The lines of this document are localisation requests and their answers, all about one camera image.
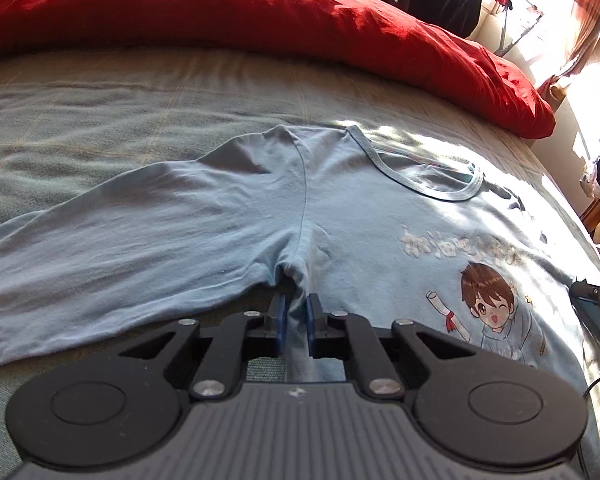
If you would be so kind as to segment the metal drying rack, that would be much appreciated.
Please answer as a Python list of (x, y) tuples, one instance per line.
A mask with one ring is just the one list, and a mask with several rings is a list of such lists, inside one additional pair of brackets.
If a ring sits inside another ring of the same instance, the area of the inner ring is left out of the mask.
[(496, 23), (498, 43), (494, 52), (499, 56), (509, 54), (544, 18), (544, 12), (531, 0), (483, 0), (482, 6)]

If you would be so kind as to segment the red quilt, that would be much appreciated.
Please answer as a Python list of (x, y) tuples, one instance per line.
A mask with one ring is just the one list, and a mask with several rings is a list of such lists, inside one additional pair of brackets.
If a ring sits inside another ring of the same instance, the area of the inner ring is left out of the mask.
[(524, 139), (555, 128), (516, 65), (379, 0), (0, 0), (0, 55), (200, 44), (347, 64)]

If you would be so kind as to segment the light blue cartoon t-shirt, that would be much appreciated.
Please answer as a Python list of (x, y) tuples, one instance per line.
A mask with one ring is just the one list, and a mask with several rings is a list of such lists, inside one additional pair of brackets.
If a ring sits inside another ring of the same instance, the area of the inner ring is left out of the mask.
[[(21, 387), (27, 474), (191, 479), (600, 477), (585, 335), (521, 198), (359, 128), (276, 127), (125, 172), (0, 225), (0, 366), (145, 327)], [(278, 358), (195, 400), (207, 330), (286, 296)], [(362, 315), (404, 388), (314, 359), (306, 297)]]

